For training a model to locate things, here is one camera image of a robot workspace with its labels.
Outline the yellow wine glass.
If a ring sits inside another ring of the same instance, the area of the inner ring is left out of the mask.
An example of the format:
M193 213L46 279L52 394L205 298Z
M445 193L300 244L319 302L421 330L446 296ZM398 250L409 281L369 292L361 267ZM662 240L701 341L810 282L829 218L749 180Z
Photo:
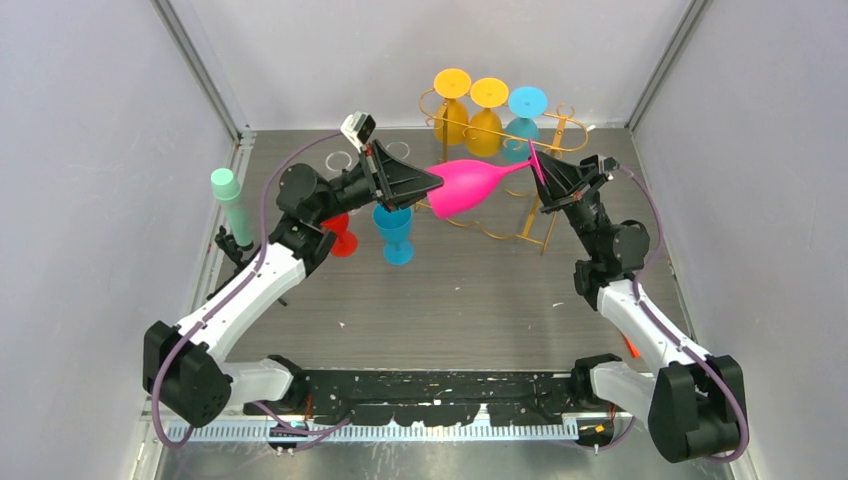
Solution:
M503 126L495 111L509 97L505 82L494 77L477 80L470 89L471 100L480 108L466 130L465 145L476 157L491 157L500 150Z
M447 68L433 80L434 91L442 97L434 120L434 135L444 145L455 146L464 141L468 112L461 101L471 88L470 75L459 68Z

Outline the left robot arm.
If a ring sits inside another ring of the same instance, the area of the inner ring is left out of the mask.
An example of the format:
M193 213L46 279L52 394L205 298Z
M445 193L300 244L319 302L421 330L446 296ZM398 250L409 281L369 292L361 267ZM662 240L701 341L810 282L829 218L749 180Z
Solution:
M202 307L174 325L158 321L143 338L142 386L151 413L166 406L199 429L230 405L269 400L280 412L298 412L307 398L289 364L263 359L227 363L246 330L288 290L328 257L337 236L323 222L377 202L398 210L443 186L441 176L391 155L378 140L359 152L357 164L331 179L292 159L269 183L279 188L282 216L264 230L259 250Z

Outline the blue wine glass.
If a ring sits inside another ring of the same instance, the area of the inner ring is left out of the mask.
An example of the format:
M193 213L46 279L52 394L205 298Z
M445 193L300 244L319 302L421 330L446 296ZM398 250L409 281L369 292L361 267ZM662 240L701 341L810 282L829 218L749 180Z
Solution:
M415 254L409 240L413 210L403 208L392 211L377 204L372 212L372 220L377 233L384 241L384 259L393 266L402 266L410 262Z
M501 153L507 162L519 163L530 156L526 140L539 137L535 119L546 112L548 98L538 87L522 86L510 93L507 106L514 118L504 128L509 139L504 141Z

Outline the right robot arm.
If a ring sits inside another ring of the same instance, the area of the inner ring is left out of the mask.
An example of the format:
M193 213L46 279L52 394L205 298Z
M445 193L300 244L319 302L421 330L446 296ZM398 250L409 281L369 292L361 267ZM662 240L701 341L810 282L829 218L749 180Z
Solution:
M636 347L651 372L641 375L612 358L583 359L575 365L582 376L570 385L574 403L591 411L607 401L629 412L670 463L738 459L750 440L742 368L687 337L643 289L641 276L658 256L647 227L613 222L600 194L620 164L593 155L574 165L538 151L530 162L541 212L563 213L588 254L575 264L577 293Z

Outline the pink wine glass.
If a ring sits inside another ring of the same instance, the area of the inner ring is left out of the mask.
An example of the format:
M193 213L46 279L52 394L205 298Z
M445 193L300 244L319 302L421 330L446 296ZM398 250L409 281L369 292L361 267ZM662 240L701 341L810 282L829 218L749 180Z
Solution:
M440 187L427 193L433 214L445 220L471 210L484 202L508 175L526 168L542 173L535 144L528 141L528 159L509 166L497 166L476 159L456 159L430 166L427 173L443 180Z

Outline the red wine glass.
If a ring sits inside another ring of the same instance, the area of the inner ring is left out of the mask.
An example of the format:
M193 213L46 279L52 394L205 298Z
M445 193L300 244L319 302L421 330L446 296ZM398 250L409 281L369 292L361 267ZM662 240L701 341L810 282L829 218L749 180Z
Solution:
M324 228L336 236L330 250L333 256L349 257L354 254L358 247L358 238L349 230L349 222L350 215L342 213L321 223Z

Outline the clear wine glass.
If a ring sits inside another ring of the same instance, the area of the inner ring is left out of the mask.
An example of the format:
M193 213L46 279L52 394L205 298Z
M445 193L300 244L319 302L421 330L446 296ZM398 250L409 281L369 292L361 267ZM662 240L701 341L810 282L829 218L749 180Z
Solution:
M411 148L404 141L392 141L385 146L386 151L393 157L404 160L409 157Z
M324 161L325 168L334 173L341 173L349 169L352 164L352 156L348 152L341 150L328 154Z

